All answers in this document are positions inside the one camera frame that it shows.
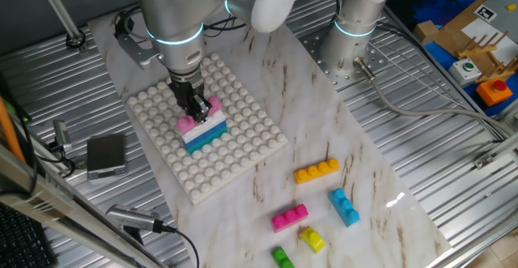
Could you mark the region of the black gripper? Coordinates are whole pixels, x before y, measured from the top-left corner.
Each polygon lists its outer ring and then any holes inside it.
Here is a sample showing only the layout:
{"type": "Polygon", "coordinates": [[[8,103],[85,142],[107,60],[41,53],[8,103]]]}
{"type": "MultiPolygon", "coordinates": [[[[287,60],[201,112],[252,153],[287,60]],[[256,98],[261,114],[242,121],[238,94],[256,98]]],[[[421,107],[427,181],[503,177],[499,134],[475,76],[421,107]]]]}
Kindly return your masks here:
{"type": "Polygon", "coordinates": [[[212,105],[205,99],[204,83],[200,70],[193,70],[189,73],[178,73],[170,70],[171,82],[168,86],[173,91],[177,104],[181,106],[188,116],[191,116],[196,123],[205,121],[210,114],[212,105]]]}

